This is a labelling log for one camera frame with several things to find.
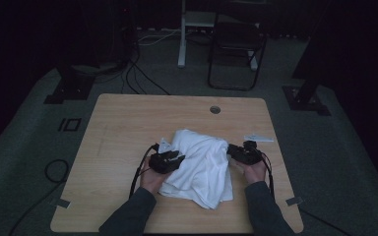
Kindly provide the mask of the white desk frame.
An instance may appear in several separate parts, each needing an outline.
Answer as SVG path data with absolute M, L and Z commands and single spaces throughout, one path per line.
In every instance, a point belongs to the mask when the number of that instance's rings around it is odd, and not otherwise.
M 215 14 L 212 12 L 187 11 L 186 0 L 180 1 L 180 43 L 177 58 L 177 67 L 184 68 L 186 65 L 186 28 L 201 27 L 211 29 L 214 25 Z

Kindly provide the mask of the black stand base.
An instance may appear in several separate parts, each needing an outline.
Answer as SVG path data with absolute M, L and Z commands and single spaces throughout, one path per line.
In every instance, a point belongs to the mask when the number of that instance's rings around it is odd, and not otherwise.
M 44 104 L 62 104 L 65 100 L 87 100 L 95 77 L 80 75 L 71 66 L 57 66 L 61 79 L 54 90 L 44 100 Z
M 301 87 L 283 86 L 283 93 L 291 110 L 315 111 L 320 116 L 331 112 L 317 95 L 317 87 L 323 81 L 325 60 L 320 52 L 320 39 L 312 36 L 297 63 L 293 77 L 303 79 Z

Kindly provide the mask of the person's right hand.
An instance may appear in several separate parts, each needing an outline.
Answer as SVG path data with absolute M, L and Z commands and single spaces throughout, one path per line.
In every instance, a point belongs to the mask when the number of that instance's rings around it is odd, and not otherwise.
M 252 165 L 247 165 L 239 161 L 234 161 L 235 165 L 240 167 L 248 184 L 264 182 L 266 180 L 267 168 L 263 161 Z

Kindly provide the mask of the person's left hand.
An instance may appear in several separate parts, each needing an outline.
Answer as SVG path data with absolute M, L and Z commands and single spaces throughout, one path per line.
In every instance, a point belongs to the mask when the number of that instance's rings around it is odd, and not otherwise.
M 155 195 L 168 178 L 168 174 L 160 174 L 150 167 L 150 158 L 147 157 L 140 173 L 140 186 Z

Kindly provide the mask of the white dress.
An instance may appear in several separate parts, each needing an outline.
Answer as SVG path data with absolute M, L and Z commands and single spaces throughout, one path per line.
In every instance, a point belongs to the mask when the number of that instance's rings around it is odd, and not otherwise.
M 176 131 L 171 149 L 178 150 L 185 158 L 162 183 L 159 193 L 191 200 L 206 209 L 216 209 L 221 202 L 232 201 L 227 148 L 224 139 L 187 129 Z

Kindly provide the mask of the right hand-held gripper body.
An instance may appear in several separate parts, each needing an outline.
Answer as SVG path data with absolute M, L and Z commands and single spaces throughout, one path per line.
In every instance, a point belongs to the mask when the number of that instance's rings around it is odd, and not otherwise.
M 273 138 L 267 138 L 257 134 L 245 135 L 241 152 L 240 162 L 246 165 L 253 165 L 260 161 L 264 161 L 267 155 L 258 149 L 259 143 L 272 143 Z

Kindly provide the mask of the grey tape piece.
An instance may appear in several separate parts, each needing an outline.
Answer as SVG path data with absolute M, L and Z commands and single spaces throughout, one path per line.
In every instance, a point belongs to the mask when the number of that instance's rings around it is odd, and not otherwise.
M 301 197 L 293 197 L 290 199 L 285 200 L 286 204 L 290 207 L 293 205 L 300 205 L 303 203 L 303 199 Z
M 70 204 L 71 204 L 69 201 L 65 201 L 65 200 L 60 199 L 60 198 L 52 198 L 49 203 L 52 206 L 63 207 L 63 208 L 68 208 L 70 206 Z

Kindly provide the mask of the black folding chair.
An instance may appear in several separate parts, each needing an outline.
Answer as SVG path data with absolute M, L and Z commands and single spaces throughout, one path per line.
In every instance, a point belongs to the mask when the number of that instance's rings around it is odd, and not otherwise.
M 276 13 L 263 7 L 253 10 L 217 10 L 208 56 L 208 85 L 214 89 L 250 90 L 257 84 L 260 67 Z M 229 77 L 230 68 L 240 66 L 243 58 L 248 68 L 256 59 L 252 82 L 246 85 L 245 73 Z

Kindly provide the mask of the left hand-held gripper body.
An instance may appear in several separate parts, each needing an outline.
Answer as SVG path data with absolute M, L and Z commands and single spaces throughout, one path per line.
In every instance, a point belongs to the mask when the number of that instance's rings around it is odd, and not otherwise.
M 151 155 L 149 163 L 149 166 L 153 171 L 160 174 L 166 174 L 177 168 L 177 165 L 173 164 L 173 159 L 175 158 L 166 158 L 167 152 L 174 150 L 168 141 L 161 139 L 158 144 L 155 144 L 155 150 L 156 152 Z

